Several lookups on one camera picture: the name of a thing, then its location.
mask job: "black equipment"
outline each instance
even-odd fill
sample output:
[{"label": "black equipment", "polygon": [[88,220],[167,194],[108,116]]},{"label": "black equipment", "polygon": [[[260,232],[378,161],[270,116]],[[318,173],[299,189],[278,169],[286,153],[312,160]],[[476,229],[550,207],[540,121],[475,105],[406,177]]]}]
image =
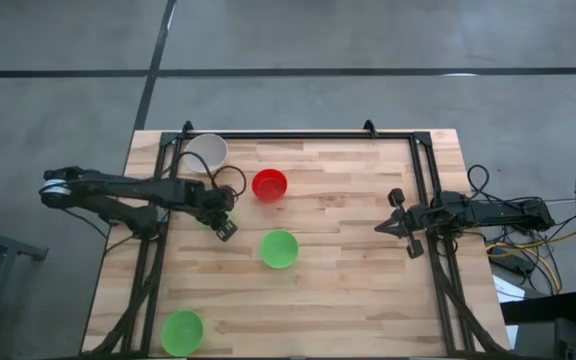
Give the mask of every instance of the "black equipment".
[{"label": "black equipment", "polygon": [[[44,205],[55,209],[79,207],[98,214],[109,224],[120,221],[142,240],[159,234],[156,206],[194,216],[215,230],[223,242],[237,231],[226,213],[234,208],[237,194],[227,185],[206,189],[205,184],[197,180],[142,180],[75,166],[48,170],[44,172],[44,179],[46,182],[39,190]],[[147,200],[151,205],[132,207],[112,197]]]},{"label": "black equipment", "polygon": [[521,230],[545,231],[555,225],[544,201],[537,197],[510,201],[473,200],[454,191],[442,191],[430,206],[414,205],[404,210],[404,193],[393,189],[388,201],[395,209],[390,219],[377,225],[375,231],[408,238],[408,255],[423,254],[421,242],[413,232],[434,229],[441,238],[461,236],[464,229],[510,225]]}]

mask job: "red bowl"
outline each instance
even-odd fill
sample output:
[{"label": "red bowl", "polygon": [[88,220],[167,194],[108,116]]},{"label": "red bowl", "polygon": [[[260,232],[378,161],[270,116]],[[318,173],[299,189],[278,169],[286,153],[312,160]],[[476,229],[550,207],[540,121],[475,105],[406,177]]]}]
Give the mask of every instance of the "red bowl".
[{"label": "red bowl", "polygon": [[264,169],[252,179],[252,191],[263,202],[273,202],[281,199],[288,188],[288,180],[284,174],[275,169]]}]

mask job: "wooden table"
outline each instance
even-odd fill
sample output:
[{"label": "wooden table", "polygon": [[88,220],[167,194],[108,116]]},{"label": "wooden table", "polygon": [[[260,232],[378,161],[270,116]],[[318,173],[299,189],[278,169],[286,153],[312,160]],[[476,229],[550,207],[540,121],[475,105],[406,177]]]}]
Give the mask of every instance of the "wooden table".
[{"label": "wooden table", "polygon": [[[160,133],[135,133],[127,176],[152,176]],[[456,131],[431,133],[443,188],[468,192]],[[195,356],[445,355],[427,251],[410,260],[406,241],[373,231],[392,212],[386,199],[392,188],[404,190],[406,207],[419,201],[406,141],[229,140],[228,145],[227,163],[240,167],[249,182],[256,172],[275,168],[286,174],[288,191],[268,205],[249,189],[231,213],[239,231],[225,244],[190,216],[172,215],[151,356],[166,355],[160,329],[180,309],[192,309],[204,321],[204,341]],[[423,153],[421,158],[427,171]],[[185,166],[180,174],[197,178]],[[217,182],[242,186],[235,172],[224,171]],[[299,259],[289,269],[273,270],[260,261],[260,241],[272,229],[289,230],[299,241]],[[115,228],[108,246],[127,235],[125,227]],[[417,236],[427,250],[423,234]],[[84,350],[103,339],[128,304],[137,250],[138,241],[129,241],[103,260]],[[507,347],[481,238],[460,238],[457,258],[468,305]]]}]

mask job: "gray concrete floor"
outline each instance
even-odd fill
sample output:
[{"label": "gray concrete floor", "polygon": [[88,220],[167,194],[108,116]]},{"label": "gray concrete floor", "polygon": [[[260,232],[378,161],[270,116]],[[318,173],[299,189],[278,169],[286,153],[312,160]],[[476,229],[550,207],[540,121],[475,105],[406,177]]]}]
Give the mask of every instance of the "gray concrete floor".
[{"label": "gray concrete floor", "polygon": [[[164,5],[0,0],[0,70],[146,69]],[[180,0],[162,68],[255,66],[576,66],[576,1]],[[52,167],[120,173],[143,85],[0,79],[0,233],[50,247],[45,263],[15,271],[0,359],[78,351],[103,239],[43,207],[36,191]],[[365,119],[457,128],[466,163],[487,166],[501,197],[574,195],[576,76],[160,79],[146,128],[357,128]],[[574,206],[552,212],[564,219]],[[555,248],[564,290],[574,291],[574,241]]]}]

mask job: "white bowl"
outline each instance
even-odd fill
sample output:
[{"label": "white bowl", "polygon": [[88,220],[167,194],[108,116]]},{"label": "white bowl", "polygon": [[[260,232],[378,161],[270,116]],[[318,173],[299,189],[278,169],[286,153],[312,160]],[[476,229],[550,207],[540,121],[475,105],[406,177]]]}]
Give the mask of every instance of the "white bowl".
[{"label": "white bowl", "polygon": [[[228,144],[226,144],[224,139],[215,134],[203,134],[190,140],[184,151],[194,152],[201,156],[212,173],[219,169],[226,161],[226,157],[228,157]],[[199,174],[206,173],[206,169],[197,157],[184,155],[183,159],[190,170]]]}]

